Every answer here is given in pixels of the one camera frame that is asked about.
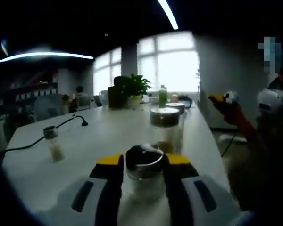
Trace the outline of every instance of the jar lid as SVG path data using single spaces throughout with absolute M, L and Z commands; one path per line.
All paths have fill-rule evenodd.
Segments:
M 48 126 L 43 129 L 43 134 L 45 139 L 53 139 L 58 136 L 57 130 L 55 126 Z
M 150 122 L 153 126 L 172 127 L 178 125 L 179 110 L 172 107 L 152 108 Z
M 178 109 L 179 114 L 183 114 L 185 110 L 184 103 L 167 103 L 166 106 Z
M 136 145 L 126 152 L 127 172 L 133 178 L 152 178 L 162 172 L 163 155 L 157 146 Z

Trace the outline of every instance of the led light strip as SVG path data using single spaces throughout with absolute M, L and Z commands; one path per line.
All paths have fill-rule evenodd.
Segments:
M 84 56 L 84 55 L 72 54 L 72 53 L 38 52 L 38 53 L 24 53 L 24 54 L 19 54 L 15 56 L 10 56 L 10 57 L 0 60 L 0 63 L 6 62 L 9 60 L 24 58 L 24 57 L 36 57 L 36 56 L 62 56 L 62 57 L 68 56 L 68 57 L 78 57 L 78 58 L 84 58 L 84 59 L 90 59 L 90 60 L 93 59 L 92 56 Z
M 175 17 L 173 15 L 167 1 L 166 0 L 158 0 L 158 2 L 160 3 L 161 7 L 163 8 L 163 10 L 164 10 L 166 16 L 168 17 L 173 29 L 177 30 L 178 29 L 177 22 L 175 20 Z

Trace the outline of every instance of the glass jar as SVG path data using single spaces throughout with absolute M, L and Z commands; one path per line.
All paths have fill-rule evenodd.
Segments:
M 182 146 L 183 146 L 184 121 L 187 117 L 187 112 L 185 111 L 185 104 L 184 103 L 167 103 L 166 106 L 179 110 L 178 132 L 177 132 L 177 138 L 175 140 L 174 154 L 181 154 Z
M 170 107 L 154 107 L 150 111 L 149 143 L 157 145 L 165 153 L 177 152 L 179 110 Z
M 64 159 L 61 145 L 58 142 L 58 133 L 55 126 L 49 126 L 43 129 L 44 137 L 49 144 L 51 159 L 53 162 L 59 162 Z
M 150 144 L 137 145 L 126 152 L 127 174 L 131 182 L 132 196 L 136 201 L 155 202 L 165 193 L 163 154 Z

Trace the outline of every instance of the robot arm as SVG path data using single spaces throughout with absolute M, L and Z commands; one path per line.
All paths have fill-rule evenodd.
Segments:
M 283 107 L 283 91 L 265 89 L 258 94 L 258 106 L 261 113 L 276 115 Z

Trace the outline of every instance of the cable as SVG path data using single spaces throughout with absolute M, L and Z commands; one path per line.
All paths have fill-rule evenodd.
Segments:
M 229 147 L 231 146 L 234 138 L 235 138 L 236 134 L 233 136 L 233 138 L 231 139 L 231 141 L 229 142 L 229 144 L 227 145 L 225 151 L 223 152 L 223 154 L 221 155 L 221 158 L 226 154 L 226 152 L 228 151 Z
M 75 119 L 75 118 L 81 118 L 81 119 L 83 120 L 82 126 L 87 126 L 87 125 L 88 125 L 88 123 L 86 122 L 86 120 L 85 120 L 82 116 L 76 115 L 76 116 L 73 116 L 71 119 L 68 119 L 68 120 L 66 120 L 65 122 L 59 124 L 58 126 L 56 126 L 56 128 L 59 128 L 60 126 L 64 125 L 65 123 L 67 123 L 67 122 L 69 122 L 69 121 L 71 121 L 71 120 L 73 120 L 73 119 Z M 24 147 L 10 148 L 10 149 L 7 149 L 7 150 L 5 150 L 5 151 L 3 151 L 3 152 L 6 153 L 6 152 L 9 152 L 9 151 L 23 150 L 23 149 L 30 148 L 30 147 L 34 146 L 35 144 L 37 144 L 38 142 L 40 142 L 41 140 L 43 140 L 44 138 L 45 138 L 44 136 L 41 137 L 40 139 L 38 139 L 37 141 L 35 141 L 35 142 L 32 143 L 31 145 L 24 146 Z

